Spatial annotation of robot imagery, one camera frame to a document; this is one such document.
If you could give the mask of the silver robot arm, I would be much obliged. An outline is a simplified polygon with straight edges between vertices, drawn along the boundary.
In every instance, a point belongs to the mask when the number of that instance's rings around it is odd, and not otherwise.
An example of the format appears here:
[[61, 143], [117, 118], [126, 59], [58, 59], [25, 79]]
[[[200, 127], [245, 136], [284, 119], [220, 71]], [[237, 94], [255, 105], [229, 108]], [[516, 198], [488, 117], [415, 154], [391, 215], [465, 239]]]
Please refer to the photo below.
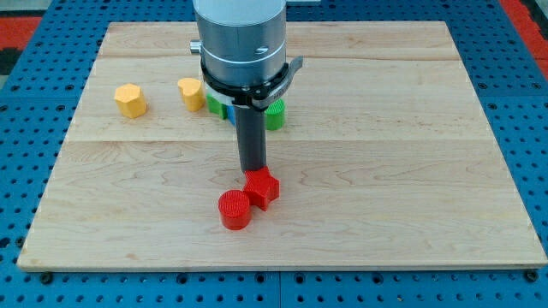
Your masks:
[[215, 80], [257, 86], [286, 62], [285, 0], [194, 0], [201, 61]]

